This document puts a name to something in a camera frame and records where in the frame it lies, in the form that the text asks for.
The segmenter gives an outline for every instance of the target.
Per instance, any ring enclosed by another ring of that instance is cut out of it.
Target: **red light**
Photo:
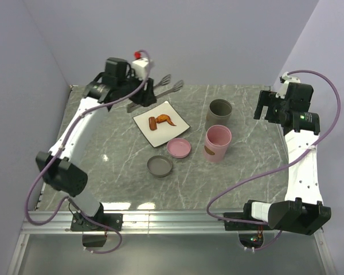
[[[140,58],[142,58],[142,54],[140,52],[135,52],[134,53],[135,59],[138,60]]]

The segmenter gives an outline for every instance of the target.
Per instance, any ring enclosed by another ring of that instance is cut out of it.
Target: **square plate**
[[[173,124],[175,124],[176,126],[172,126],[167,122],[163,122],[157,123],[157,130],[152,131],[151,129],[149,129],[149,117],[153,116],[157,118],[157,116],[160,115],[170,116]],[[133,120],[135,121],[145,138],[154,148],[169,142],[171,139],[176,138],[190,128],[190,125],[188,125],[180,117],[180,115],[168,101],[159,104],[158,106],[149,111],[146,111],[145,113],[134,116]]]

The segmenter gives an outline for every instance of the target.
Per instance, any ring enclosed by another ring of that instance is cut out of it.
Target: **white wall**
[[[318,0],[24,0],[70,84],[149,50],[158,80],[271,85]]]
[[[55,141],[68,90],[24,4],[0,0],[0,275],[38,174],[34,158]]]
[[[319,145],[318,172],[324,203],[332,209],[325,225],[327,243],[339,274],[344,274],[344,0],[320,0],[281,73],[310,69],[325,74],[339,89],[342,112],[333,133]],[[311,111],[320,115],[322,132],[336,110],[331,88],[320,78],[300,75],[315,93]]]

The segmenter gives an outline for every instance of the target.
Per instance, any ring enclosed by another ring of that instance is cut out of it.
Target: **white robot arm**
[[[288,190],[284,202],[249,201],[244,207],[250,219],[264,221],[271,229],[311,235],[331,217],[331,209],[323,206],[317,176],[319,116],[308,112],[313,88],[301,84],[297,77],[285,73],[277,93],[261,91],[255,111],[260,119],[263,106],[268,107],[265,119],[280,124],[288,148],[289,163],[311,150],[289,168]]]
[[[88,177],[84,171],[79,169],[79,165],[85,146],[91,140],[103,117],[111,109],[111,107],[97,107],[130,94],[146,79],[147,71],[152,66],[153,62],[148,62],[146,58],[139,57],[131,64],[120,58],[109,58],[106,61],[105,71],[100,73],[85,88],[85,94],[80,100],[77,112],[59,140],[48,152],[39,152],[37,154],[38,168],[43,170],[55,154],[62,150],[61,154],[57,156],[55,162],[44,174],[44,181],[55,190],[61,191],[65,196],[68,196],[86,216],[94,221],[104,223],[103,206],[85,188]],[[144,88],[130,99],[135,104],[142,106],[155,103],[157,100],[154,96],[153,79],[148,78]],[[84,111],[91,108],[95,110],[82,116]],[[80,116],[82,116],[81,119],[72,129],[74,121]],[[71,134],[67,144],[62,147],[65,136],[69,131],[71,131]]]

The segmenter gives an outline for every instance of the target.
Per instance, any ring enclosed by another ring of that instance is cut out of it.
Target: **small bowl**
[[[186,139],[171,139],[167,143],[167,151],[174,158],[183,159],[190,153],[191,144]]]
[[[165,156],[152,156],[147,162],[148,171],[157,178],[163,178],[171,173],[172,162]]]

